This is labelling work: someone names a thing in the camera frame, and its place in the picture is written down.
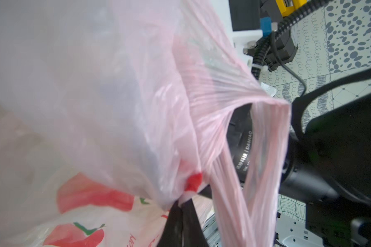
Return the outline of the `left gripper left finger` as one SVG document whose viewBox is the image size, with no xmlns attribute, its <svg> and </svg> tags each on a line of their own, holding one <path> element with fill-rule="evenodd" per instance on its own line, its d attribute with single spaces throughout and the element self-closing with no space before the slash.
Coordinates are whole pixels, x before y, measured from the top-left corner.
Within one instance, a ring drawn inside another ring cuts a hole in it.
<svg viewBox="0 0 371 247">
<path fill-rule="evenodd" d="M 164 231 L 157 247 L 182 247 L 183 216 L 176 201 L 170 209 Z"/>
</svg>

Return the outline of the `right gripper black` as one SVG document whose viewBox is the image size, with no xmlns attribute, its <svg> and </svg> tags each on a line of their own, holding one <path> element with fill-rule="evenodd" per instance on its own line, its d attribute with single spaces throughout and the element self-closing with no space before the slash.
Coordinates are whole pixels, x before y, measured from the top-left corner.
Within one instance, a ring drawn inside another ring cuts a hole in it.
<svg viewBox="0 0 371 247">
<path fill-rule="evenodd" d="M 232 161 L 241 183 L 246 181 L 250 164 L 253 137 L 250 108 L 250 105 L 246 105 L 235 109 L 227 131 Z M 332 202 L 337 199 L 337 192 L 313 168 L 306 150 L 292 133 L 279 193 L 302 202 Z"/>
</svg>

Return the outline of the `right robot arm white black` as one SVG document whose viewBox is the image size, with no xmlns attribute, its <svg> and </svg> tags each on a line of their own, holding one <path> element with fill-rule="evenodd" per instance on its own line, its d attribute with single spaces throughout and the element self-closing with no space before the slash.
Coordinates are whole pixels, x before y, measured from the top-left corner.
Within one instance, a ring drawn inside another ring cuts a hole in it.
<svg viewBox="0 0 371 247">
<path fill-rule="evenodd" d="M 371 79 L 371 68 L 326 84 L 292 104 L 295 131 L 279 165 L 280 193 L 306 204 L 306 222 L 277 234 L 283 245 L 316 242 L 325 247 L 371 247 L 371 93 L 302 127 L 305 109 L 337 87 Z"/>
</svg>

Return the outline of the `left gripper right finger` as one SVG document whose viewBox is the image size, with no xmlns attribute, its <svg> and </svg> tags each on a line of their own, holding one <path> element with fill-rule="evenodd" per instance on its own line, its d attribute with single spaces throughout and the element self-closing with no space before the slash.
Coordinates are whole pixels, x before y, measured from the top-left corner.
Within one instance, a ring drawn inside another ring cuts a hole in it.
<svg viewBox="0 0 371 247">
<path fill-rule="evenodd" d="M 184 247 L 209 247 L 191 199 L 182 205 L 182 221 Z"/>
</svg>

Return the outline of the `pink plastic bag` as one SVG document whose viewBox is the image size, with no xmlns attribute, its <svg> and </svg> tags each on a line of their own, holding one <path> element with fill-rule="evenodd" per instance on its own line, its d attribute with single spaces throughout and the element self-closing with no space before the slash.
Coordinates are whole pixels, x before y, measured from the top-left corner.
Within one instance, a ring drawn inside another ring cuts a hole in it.
<svg viewBox="0 0 371 247">
<path fill-rule="evenodd" d="M 0 247 L 155 247 L 190 199 L 223 246 L 270 247 L 290 116 L 210 1 L 0 1 Z"/>
</svg>

